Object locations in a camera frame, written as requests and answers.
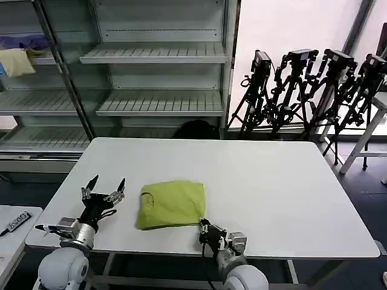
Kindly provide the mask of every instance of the black tripod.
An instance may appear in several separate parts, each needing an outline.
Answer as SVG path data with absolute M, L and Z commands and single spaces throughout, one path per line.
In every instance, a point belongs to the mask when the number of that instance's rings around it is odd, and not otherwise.
M 297 50 L 291 51 L 284 55 L 281 65 L 277 68 L 274 81 L 276 87 L 272 89 L 273 98 L 267 103 L 268 107 L 268 123 L 272 124 L 272 138 L 278 139 L 279 130 L 283 125 L 290 124 L 293 117 L 297 115 L 303 122 L 304 126 L 307 125 L 307 113 L 305 108 L 305 88 L 307 82 L 303 82 L 301 75 L 304 72 L 304 68 L 307 67 L 305 72 L 305 79 L 308 79 L 313 67 L 313 63 L 318 55 L 318 50 Z M 285 82 L 282 82 L 282 71 L 287 67 L 287 63 L 291 64 L 291 74 L 287 76 Z M 278 104 L 278 98 L 280 94 L 285 91 L 285 87 L 288 86 L 284 101 Z M 290 104 L 291 96 L 293 95 L 296 86 L 299 87 L 299 101 L 297 104 Z M 302 117 L 298 115 L 298 110 L 302 108 Z
M 356 62 L 353 57 L 347 56 L 341 51 L 326 49 L 324 51 L 323 62 L 321 64 L 320 70 L 324 70 L 324 67 L 328 63 L 328 71 L 326 76 L 319 83 L 318 88 L 325 84 L 325 89 L 322 93 L 321 99 L 317 105 L 317 108 L 314 110 L 314 114 L 308 127 L 301 133 L 304 138 L 308 139 L 312 128 L 318 127 L 319 123 L 325 119 L 328 122 L 331 122 L 335 125 L 335 130 L 337 129 L 337 124 L 339 121 L 339 108 L 343 102 L 343 96 L 346 95 L 348 87 L 353 81 L 353 72 L 356 68 Z M 339 86 L 339 79 L 342 71 L 348 68 L 347 71 L 347 82 L 342 86 Z M 332 102 L 330 108 L 325 110 L 325 108 Z M 335 163 L 337 163 L 337 142 L 335 142 L 336 154 L 335 154 Z
M 272 60 L 268 55 L 263 51 L 256 50 L 251 68 L 253 74 L 251 77 L 245 76 L 246 79 L 241 82 L 241 86 L 247 88 L 246 93 L 227 125 L 227 128 L 229 128 L 234 119 L 238 119 L 242 123 L 239 132 L 240 139 L 248 138 L 254 128 L 259 126 L 265 120 L 265 115 L 262 113 L 262 106 L 264 97 L 268 100 L 266 84 L 270 76 L 271 67 Z M 247 110 L 242 119 L 238 116 L 238 113 L 244 102 L 247 103 Z
M 355 122 L 356 126 L 360 126 L 364 123 L 362 115 L 367 111 L 367 126 L 371 122 L 371 105 L 372 98 L 376 95 L 380 85 L 384 81 L 384 76 L 387 73 L 387 62 L 379 56 L 374 56 L 372 54 L 367 55 L 366 60 L 363 62 L 362 67 L 359 70 L 360 77 L 358 77 L 356 85 L 354 85 L 350 90 L 350 94 L 354 94 L 357 89 L 357 96 L 353 100 L 350 108 L 342 120 L 341 124 L 337 125 L 335 128 L 334 135 L 330 140 L 328 147 L 325 149 L 323 156 L 325 156 L 335 142 L 337 144 L 337 139 L 339 134 L 345 129 L 345 126 Z M 364 101 L 362 106 L 358 111 L 358 104 L 361 101 Z M 366 170 L 367 164 L 366 158 L 363 162 L 363 170 Z

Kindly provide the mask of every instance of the yellow-green cloth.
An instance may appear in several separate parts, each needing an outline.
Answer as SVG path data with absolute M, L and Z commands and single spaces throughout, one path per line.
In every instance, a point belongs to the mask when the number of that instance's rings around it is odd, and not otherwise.
M 35 73 L 27 53 L 21 48 L 0 50 L 0 63 L 8 77 L 20 77 L 24 74 Z
M 151 230 L 196 225 L 205 212 L 206 197 L 201 183 L 169 181 L 146 185 L 141 190 L 137 227 Z

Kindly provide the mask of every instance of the white table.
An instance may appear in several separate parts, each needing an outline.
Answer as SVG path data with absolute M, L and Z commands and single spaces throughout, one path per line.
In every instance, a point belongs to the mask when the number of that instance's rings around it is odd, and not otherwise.
M 188 179 L 204 184 L 211 222 L 247 235 L 249 257 L 342 261 L 380 254 L 313 143 L 96 138 L 37 223 L 78 217 L 80 188 L 97 174 L 94 190 L 101 193 L 125 177 L 126 197 L 99 223 L 95 251 L 199 256 L 197 227 L 135 228 L 145 184 Z M 59 246 L 57 236 L 38 230 L 26 243 Z
M 11 207 L 0 205 L 0 232 L 7 224 L 27 211 L 33 215 L 12 233 L 0 237 L 0 289 L 3 289 L 23 256 L 24 240 L 37 221 L 42 209 L 39 207 Z

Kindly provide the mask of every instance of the black bag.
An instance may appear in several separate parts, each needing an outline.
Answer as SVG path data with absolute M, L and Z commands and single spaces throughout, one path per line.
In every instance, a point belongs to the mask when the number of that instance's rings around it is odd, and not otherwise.
M 173 139 L 220 139 L 218 128 L 203 120 L 194 120 L 182 125 L 174 133 Z

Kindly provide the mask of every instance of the wire shelf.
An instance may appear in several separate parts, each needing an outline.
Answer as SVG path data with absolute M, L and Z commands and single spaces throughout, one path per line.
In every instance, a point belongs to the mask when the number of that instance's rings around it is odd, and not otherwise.
M 33 65 L 55 65 L 53 53 L 51 50 L 44 50 L 43 54 L 30 58 Z
M 0 152 L 82 153 L 89 145 L 83 127 L 16 127 L 0 140 Z
M 96 104 L 82 101 L 86 111 Z M 0 115 L 76 116 L 77 112 L 67 91 L 61 89 L 14 90 L 0 92 Z
M 208 116 L 223 114 L 219 91 L 212 89 L 116 90 L 99 116 Z
M 82 63 L 225 63 L 221 42 L 101 43 Z
M 177 128 L 165 127 L 124 127 L 121 129 L 119 137 L 170 139 L 176 130 Z

